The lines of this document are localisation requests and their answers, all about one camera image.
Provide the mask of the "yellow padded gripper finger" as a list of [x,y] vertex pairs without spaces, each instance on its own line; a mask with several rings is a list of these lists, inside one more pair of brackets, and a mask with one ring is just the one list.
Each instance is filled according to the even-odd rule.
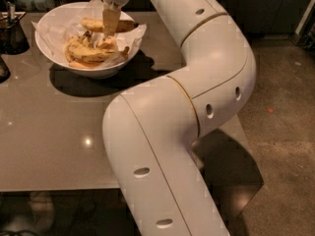
[[102,11],[103,33],[106,36],[113,36],[118,28],[121,12],[119,10],[104,9]]

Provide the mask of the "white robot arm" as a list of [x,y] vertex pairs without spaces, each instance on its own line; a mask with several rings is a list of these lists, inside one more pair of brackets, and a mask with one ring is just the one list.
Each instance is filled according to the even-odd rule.
[[186,65],[110,102],[107,157],[142,236],[229,236],[190,149],[247,102],[254,54],[216,0],[151,2]]

